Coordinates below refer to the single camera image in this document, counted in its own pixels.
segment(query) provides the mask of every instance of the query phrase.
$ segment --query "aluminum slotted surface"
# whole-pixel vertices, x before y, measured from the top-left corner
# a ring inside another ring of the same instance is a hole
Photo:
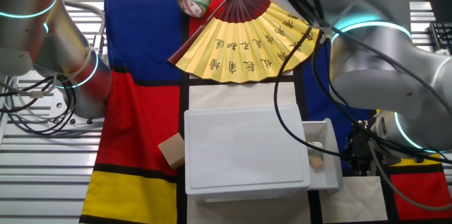
[[[74,1],[101,9],[104,6],[104,0]],[[435,18],[430,3],[428,0],[410,0],[410,7],[413,42],[421,49],[432,51],[428,27]],[[100,19],[76,8],[68,8],[68,12],[92,42]],[[31,86],[41,78],[31,71],[20,78],[19,86]],[[51,104],[52,94],[39,100],[33,111],[48,115]],[[48,128],[46,124],[33,126]],[[75,138],[43,138],[27,134],[10,122],[6,124],[0,143],[0,223],[78,223],[100,132],[101,128],[96,128]],[[451,188],[452,166],[445,165],[444,169]]]

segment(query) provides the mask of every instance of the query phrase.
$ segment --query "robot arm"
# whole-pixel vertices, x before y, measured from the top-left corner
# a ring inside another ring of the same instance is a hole
[[[63,0],[0,0],[0,74],[21,76],[34,67],[44,77],[73,78],[80,117],[99,118],[105,112],[111,75],[96,51]],[[61,84],[56,87],[66,94]]]
[[[271,1],[298,14],[288,0]],[[402,64],[450,105],[451,58],[413,46],[409,0],[356,0],[348,13],[339,18],[352,1],[320,0],[324,20]],[[313,0],[307,2],[314,7]],[[330,77],[332,86],[350,106],[388,110],[376,118],[375,132],[381,138],[409,147],[452,149],[452,128],[448,126],[452,116],[444,106],[418,81],[368,49],[334,35]]]

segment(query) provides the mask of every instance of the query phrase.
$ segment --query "yellow fan paper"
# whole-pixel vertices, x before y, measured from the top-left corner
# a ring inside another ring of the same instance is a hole
[[[169,59],[182,71],[226,83],[275,77],[308,25],[269,0],[227,0],[181,56]],[[292,70],[313,51],[312,30],[285,67]]]

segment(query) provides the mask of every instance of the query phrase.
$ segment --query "tablecloth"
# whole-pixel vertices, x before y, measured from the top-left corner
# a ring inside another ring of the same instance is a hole
[[[172,170],[157,145],[177,132],[184,135],[188,109],[272,105],[275,80],[224,85],[168,64],[200,24],[180,11],[177,0],[105,0],[105,13],[112,91],[81,223],[452,223],[452,211],[415,208],[380,177],[345,177],[344,190],[336,194],[306,191],[286,200],[187,200],[184,167]],[[319,55],[324,83],[326,62]],[[280,103],[297,103],[303,120],[330,118],[344,149],[351,124],[317,86],[310,61],[284,76],[280,88]],[[404,160],[388,171],[414,200],[433,206],[451,201],[438,163]]]

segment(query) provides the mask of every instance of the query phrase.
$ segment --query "red square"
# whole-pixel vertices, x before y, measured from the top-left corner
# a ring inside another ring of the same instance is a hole
[[[112,76],[96,163],[176,175],[158,145],[179,130],[179,86],[137,86],[129,73]]]
[[[394,186],[409,199],[426,206],[445,206],[451,203],[446,177],[443,172],[391,175]],[[398,216],[401,220],[450,218],[451,211],[427,211],[406,202],[394,193]]]

